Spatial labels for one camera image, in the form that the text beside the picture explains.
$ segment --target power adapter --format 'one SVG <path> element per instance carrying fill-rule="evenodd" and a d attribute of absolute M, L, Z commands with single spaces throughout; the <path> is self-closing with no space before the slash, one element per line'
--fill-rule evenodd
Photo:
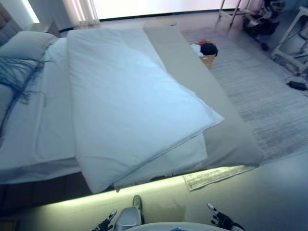
<path fill-rule="evenodd" d="M 294 82 L 294 81 L 290 81 L 287 83 L 287 85 L 289 85 L 289 87 L 294 88 L 296 90 L 308 90 L 306 85 L 304 83 L 298 83 L 298 82 Z"/>

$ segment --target robotic hand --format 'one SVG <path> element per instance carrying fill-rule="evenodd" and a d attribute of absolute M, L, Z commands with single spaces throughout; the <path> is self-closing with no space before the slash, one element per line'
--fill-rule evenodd
<path fill-rule="evenodd" d="M 110 221 L 112 220 L 112 218 L 114 218 L 115 215 L 116 215 L 116 209 L 113 210 L 111 214 L 109 214 L 109 216 L 102 223 L 100 223 L 98 226 L 96 226 L 93 230 L 90 231 L 108 231 L 112 229 L 113 225 L 111 226 L 108 225 L 110 224 Z"/>
<path fill-rule="evenodd" d="M 217 209 L 214 206 L 212 206 L 210 203 L 207 204 L 207 206 L 215 214 L 213 216 L 215 221 L 211 220 L 212 224 L 216 225 L 219 228 L 226 229 L 226 230 L 245 231 L 244 228 L 241 225 L 233 222 L 233 220 L 231 220 L 231 218 L 228 217 L 227 215 L 225 215 L 221 212 L 218 212 Z"/>

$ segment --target white cloth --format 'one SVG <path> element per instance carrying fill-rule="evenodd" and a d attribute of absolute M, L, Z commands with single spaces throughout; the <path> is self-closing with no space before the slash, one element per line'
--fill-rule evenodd
<path fill-rule="evenodd" d="M 155 177 L 174 176 L 195 167 L 207 159 L 203 134 L 171 149 L 153 161 L 114 183 L 115 188 L 149 182 Z"/>
<path fill-rule="evenodd" d="M 198 56 L 204 56 L 202 53 L 201 53 L 201 46 L 198 45 L 198 44 L 191 44 L 191 48 L 192 50 L 198 55 Z"/>
<path fill-rule="evenodd" d="M 76 158 L 94 193 L 223 119 L 118 31 L 70 31 L 67 52 Z"/>

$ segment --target bed sheet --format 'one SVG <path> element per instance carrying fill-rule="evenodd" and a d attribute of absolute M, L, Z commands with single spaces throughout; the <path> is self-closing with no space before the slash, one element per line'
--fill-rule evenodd
<path fill-rule="evenodd" d="M 28 104 L 17 102 L 8 118 L 0 147 L 1 184 L 47 180 L 80 171 L 74 155 L 63 49 L 64 38 L 46 51 L 44 69 L 35 73 L 36 80 L 27 87 L 33 91 Z"/>

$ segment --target white pillow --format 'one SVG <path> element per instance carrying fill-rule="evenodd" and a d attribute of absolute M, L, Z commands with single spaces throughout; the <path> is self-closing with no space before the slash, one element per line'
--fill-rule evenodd
<path fill-rule="evenodd" d="M 0 47 L 0 56 L 41 61 L 46 49 L 57 39 L 48 33 L 21 31 Z"/>

